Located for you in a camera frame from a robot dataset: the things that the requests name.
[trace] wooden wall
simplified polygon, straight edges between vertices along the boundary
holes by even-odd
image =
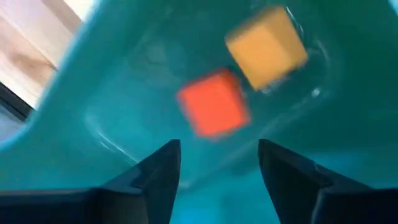
[[[35,108],[93,0],[1,0],[0,82]]]

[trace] foam block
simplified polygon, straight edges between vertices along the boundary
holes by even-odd
[[[302,66],[308,59],[283,7],[262,11],[227,35],[226,44],[255,90]]]
[[[227,69],[186,86],[178,99],[198,136],[217,137],[249,122],[238,80]]]

